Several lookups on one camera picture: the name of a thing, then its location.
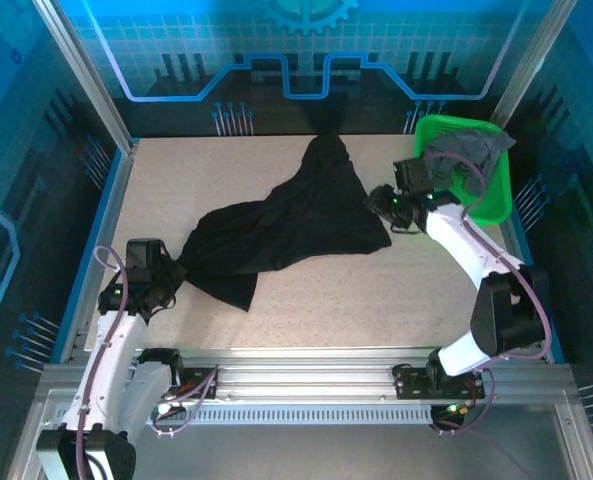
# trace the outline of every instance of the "gray cloth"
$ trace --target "gray cloth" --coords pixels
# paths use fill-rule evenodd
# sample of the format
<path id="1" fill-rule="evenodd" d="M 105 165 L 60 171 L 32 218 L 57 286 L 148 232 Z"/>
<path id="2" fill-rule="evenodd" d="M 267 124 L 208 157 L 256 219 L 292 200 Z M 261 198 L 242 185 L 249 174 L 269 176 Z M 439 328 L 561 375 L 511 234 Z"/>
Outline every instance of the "gray cloth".
<path id="1" fill-rule="evenodd" d="M 425 155 L 436 152 L 457 153 L 471 160 L 479 167 L 487 184 L 492 179 L 496 164 L 503 152 L 516 143 L 507 132 L 492 133 L 474 128 L 457 130 L 436 137 L 425 147 Z M 462 172 L 465 177 L 463 188 L 472 195 L 481 194 L 478 178 L 458 160 L 446 157 L 431 158 L 426 161 L 429 178 L 437 189 L 448 189 L 452 186 L 454 170 Z"/>

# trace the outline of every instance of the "glass panel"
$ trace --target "glass panel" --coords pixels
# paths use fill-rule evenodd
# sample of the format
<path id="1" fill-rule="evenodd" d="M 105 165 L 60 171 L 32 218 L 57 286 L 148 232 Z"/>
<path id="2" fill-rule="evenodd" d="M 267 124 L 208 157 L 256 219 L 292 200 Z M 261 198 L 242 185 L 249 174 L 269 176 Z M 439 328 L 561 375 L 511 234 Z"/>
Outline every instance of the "glass panel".
<path id="1" fill-rule="evenodd" d="M 65 0 L 137 136 L 412 133 L 489 118 L 546 0 Z"/>
<path id="2" fill-rule="evenodd" d="M 563 351 L 593 385 L 593 3 L 577 4 L 508 129 L 517 219 L 549 271 Z"/>
<path id="3" fill-rule="evenodd" d="M 0 478 L 115 150 L 31 2 L 0 2 Z"/>

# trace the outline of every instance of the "black cloth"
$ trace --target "black cloth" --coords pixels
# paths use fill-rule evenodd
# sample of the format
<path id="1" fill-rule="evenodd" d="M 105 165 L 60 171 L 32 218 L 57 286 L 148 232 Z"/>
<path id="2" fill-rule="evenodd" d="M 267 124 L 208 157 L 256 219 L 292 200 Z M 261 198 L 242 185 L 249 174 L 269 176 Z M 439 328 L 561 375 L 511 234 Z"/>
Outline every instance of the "black cloth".
<path id="1" fill-rule="evenodd" d="M 382 222 L 363 203 L 366 196 L 338 135 L 318 136 L 296 175 L 265 200 L 205 215 L 178 262 L 189 283 L 248 311 L 259 272 L 316 255 L 367 254 L 390 246 Z"/>

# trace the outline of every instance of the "green basket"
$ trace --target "green basket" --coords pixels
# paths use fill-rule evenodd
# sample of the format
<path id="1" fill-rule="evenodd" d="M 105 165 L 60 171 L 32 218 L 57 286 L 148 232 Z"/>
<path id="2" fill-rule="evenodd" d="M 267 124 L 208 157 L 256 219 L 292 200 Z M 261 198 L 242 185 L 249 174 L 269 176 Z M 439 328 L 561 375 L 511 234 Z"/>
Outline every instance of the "green basket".
<path id="1" fill-rule="evenodd" d="M 443 133 L 477 128 L 486 132 L 502 132 L 493 123 L 468 118 L 450 117 L 447 115 L 427 115 L 416 124 L 416 155 L 421 156 L 425 145 Z M 449 189 L 463 205 L 470 205 L 478 197 L 463 189 L 464 176 L 454 173 L 454 184 Z M 469 214 L 479 225 L 497 225 L 507 220 L 512 213 L 512 190 L 509 181 L 509 156 L 503 153 L 496 165 L 496 171 L 487 186 L 487 195 L 483 202 Z"/>

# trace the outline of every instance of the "beige tabletop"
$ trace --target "beige tabletop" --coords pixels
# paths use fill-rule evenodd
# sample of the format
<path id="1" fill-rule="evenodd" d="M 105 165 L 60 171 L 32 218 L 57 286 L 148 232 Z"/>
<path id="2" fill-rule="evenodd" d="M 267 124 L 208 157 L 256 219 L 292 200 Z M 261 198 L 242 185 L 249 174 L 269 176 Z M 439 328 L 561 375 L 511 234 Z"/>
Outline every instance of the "beige tabletop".
<path id="1" fill-rule="evenodd" d="M 113 246 L 161 238 L 176 258 L 207 212 L 265 198 L 291 178 L 312 137 L 166 138 L 140 142 Z M 392 162 L 410 158 L 411 135 L 344 136 L 369 192 L 394 182 Z M 503 246 L 498 227 L 486 231 Z M 145 347 L 434 346 L 469 326 L 476 291 L 465 272 L 426 235 L 391 235 L 371 255 L 316 257 L 261 273 L 249 312 L 185 283 L 158 314 Z M 111 273 L 107 272 L 103 285 Z M 90 339 L 94 338 L 92 322 Z"/>

